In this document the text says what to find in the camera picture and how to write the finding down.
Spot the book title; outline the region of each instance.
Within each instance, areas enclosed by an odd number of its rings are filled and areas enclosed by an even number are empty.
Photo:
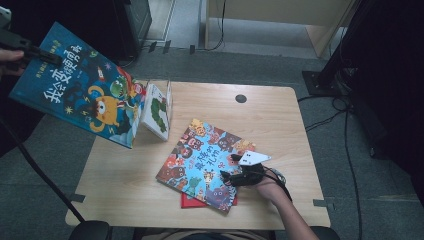
[[[51,53],[54,53],[56,49],[60,46],[58,41],[53,41]],[[72,74],[76,71],[76,67],[80,61],[80,56],[78,55],[81,52],[82,48],[80,46],[70,46],[69,49],[63,51],[62,56],[64,57],[62,61],[62,69],[53,69],[50,70],[51,78],[54,80],[51,87],[43,92],[44,97],[53,103],[60,103],[60,98],[62,97],[64,91],[66,90],[69,80],[72,78]],[[41,66],[40,70],[45,70],[45,66]]]

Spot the picture book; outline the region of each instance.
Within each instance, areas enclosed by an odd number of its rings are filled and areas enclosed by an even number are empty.
[[[237,195],[234,197],[233,205],[237,205]],[[203,201],[187,195],[186,193],[181,193],[181,208],[194,208],[194,207],[207,207],[208,204]]]
[[[193,119],[165,160],[156,179],[190,197],[229,212],[236,188],[226,186],[220,171],[240,173],[231,154],[243,155],[255,144],[232,133]]]
[[[165,88],[167,91],[166,94],[160,90],[160,86],[160,82],[152,80],[147,84],[146,100],[141,114],[141,123],[159,138],[167,141],[169,137],[170,116],[172,114],[172,101],[169,101],[169,99],[172,99],[171,83],[167,81],[167,86]]]
[[[40,49],[61,56],[61,66],[32,59],[10,97],[132,148],[145,84],[57,22]]]

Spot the colorful book cover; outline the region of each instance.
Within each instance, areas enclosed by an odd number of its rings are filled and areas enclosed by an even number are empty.
[[[32,59],[10,97],[132,148],[146,86],[57,22],[40,48],[62,65]]]
[[[243,155],[255,144],[207,122],[193,119],[156,179],[190,197],[229,212],[236,188],[226,186],[220,171],[237,174],[241,168],[231,154]]]
[[[158,86],[150,81],[147,85],[146,96],[141,122],[159,138],[167,141],[169,137],[167,95],[164,95]]]

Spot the hand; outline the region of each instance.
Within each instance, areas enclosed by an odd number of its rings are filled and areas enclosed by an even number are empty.
[[[0,78],[2,75],[14,75],[20,76],[24,72],[23,68],[19,68],[18,71],[12,71],[1,65],[2,62],[14,62],[24,57],[24,52],[21,50],[5,50],[0,49]]]
[[[264,168],[264,170],[265,174],[267,174],[268,176],[278,179],[277,175],[275,175],[275,173],[273,173],[271,170],[267,168]],[[280,186],[278,186],[278,184],[274,180],[268,177],[263,177],[262,181],[255,185],[255,188],[263,198],[270,200],[274,204],[281,198],[288,199],[284,190]]]

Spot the cartoon monster illustration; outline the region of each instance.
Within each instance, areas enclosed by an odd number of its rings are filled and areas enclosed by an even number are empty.
[[[98,86],[91,86],[88,89],[88,93],[91,94],[94,90],[98,91],[100,96],[97,97],[93,103],[96,110],[92,112],[92,114],[101,124],[100,126],[96,126],[94,122],[91,122],[91,130],[94,132],[103,131],[105,125],[115,125],[119,127],[119,123],[117,122],[119,101],[114,97],[105,96],[103,89]]]
[[[179,179],[186,176],[185,169],[183,167],[173,167],[169,168],[163,166],[161,171],[158,173],[158,176],[165,182],[168,182],[171,179]]]
[[[190,180],[188,181],[188,188],[187,188],[187,198],[191,199],[193,198],[193,196],[195,196],[196,194],[196,187],[197,185],[199,185],[199,183],[202,181],[201,178],[195,177],[195,178],[190,178]]]

